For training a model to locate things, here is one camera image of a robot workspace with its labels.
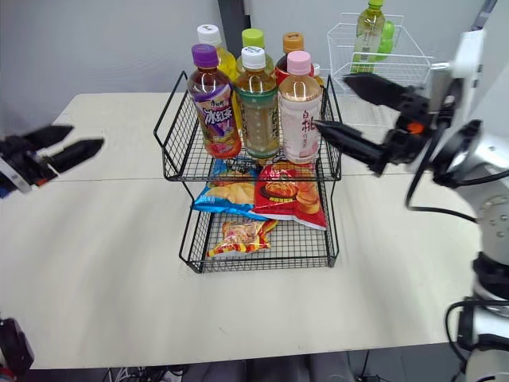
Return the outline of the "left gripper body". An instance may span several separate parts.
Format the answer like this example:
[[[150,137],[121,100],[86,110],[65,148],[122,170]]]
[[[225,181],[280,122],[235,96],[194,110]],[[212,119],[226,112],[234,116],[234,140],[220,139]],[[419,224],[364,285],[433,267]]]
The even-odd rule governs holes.
[[[42,186],[54,178],[56,171],[22,137],[1,140],[1,186]]]

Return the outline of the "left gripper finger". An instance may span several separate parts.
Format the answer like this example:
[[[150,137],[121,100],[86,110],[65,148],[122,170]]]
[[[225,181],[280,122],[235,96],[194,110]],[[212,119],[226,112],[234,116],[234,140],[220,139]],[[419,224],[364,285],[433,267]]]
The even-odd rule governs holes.
[[[39,151],[63,141],[74,129],[73,125],[49,125],[23,136],[32,151]]]
[[[103,138],[79,140],[50,156],[49,165],[57,173],[64,173],[93,158],[102,149],[103,144]]]

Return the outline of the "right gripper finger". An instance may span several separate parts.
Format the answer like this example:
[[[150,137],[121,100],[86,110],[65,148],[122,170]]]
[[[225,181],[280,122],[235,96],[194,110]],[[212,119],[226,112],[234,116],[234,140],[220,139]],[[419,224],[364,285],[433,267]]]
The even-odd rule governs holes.
[[[404,100],[406,87],[374,73],[354,73],[343,77],[343,82],[357,96],[377,106],[387,106],[404,115],[412,112],[411,104]]]
[[[316,121],[315,127],[328,144],[362,162],[376,176],[383,174],[388,162],[384,145],[364,138],[360,131],[342,122]]]

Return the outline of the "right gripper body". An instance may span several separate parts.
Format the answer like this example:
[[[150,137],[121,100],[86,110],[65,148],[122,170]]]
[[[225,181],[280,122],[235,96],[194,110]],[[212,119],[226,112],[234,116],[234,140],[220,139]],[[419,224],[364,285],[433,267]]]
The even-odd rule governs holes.
[[[375,164],[378,176],[388,164],[398,166],[414,162],[434,133],[429,99],[415,87],[389,85],[383,93],[383,101],[385,106],[398,111],[399,116],[381,143],[382,153]]]

